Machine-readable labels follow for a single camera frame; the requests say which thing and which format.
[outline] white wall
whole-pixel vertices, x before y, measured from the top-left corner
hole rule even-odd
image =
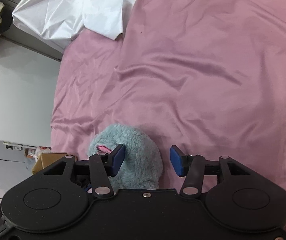
[[[50,146],[60,63],[0,40],[0,140]]]

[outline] pink fabric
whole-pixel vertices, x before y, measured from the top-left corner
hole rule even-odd
[[[156,142],[164,188],[182,185],[169,160],[177,144],[286,189],[286,0],[137,0],[124,41],[85,30],[62,61],[53,151],[85,159],[116,122]]]

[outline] teal fuzzy fur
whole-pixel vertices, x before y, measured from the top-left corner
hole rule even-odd
[[[157,189],[163,171],[160,151],[156,144],[140,130],[112,124],[96,135],[87,155],[97,154],[99,145],[113,150],[118,144],[126,147],[125,160],[115,177],[109,177],[113,189]]]

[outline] metal rivet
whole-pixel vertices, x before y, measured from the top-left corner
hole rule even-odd
[[[143,197],[151,197],[152,196],[152,194],[151,193],[149,193],[149,192],[145,192],[145,193],[143,193]]]
[[[110,188],[108,187],[98,187],[95,189],[95,193],[98,195],[106,195],[110,193]]]
[[[195,188],[195,187],[185,187],[184,189],[183,189],[183,193],[185,194],[185,195],[195,195],[195,194],[197,194],[199,192],[199,190],[197,189],[197,188]]]

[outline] stuffed toy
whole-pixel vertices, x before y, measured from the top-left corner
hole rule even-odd
[[[160,151],[142,131],[134,127],[112,124],[96,135],[88,149],[88,157],[100,152],[111,153],[118,145],[126,147],[124,162],[115,177],[109,177],[113,190],[157,189],[163,172]]]

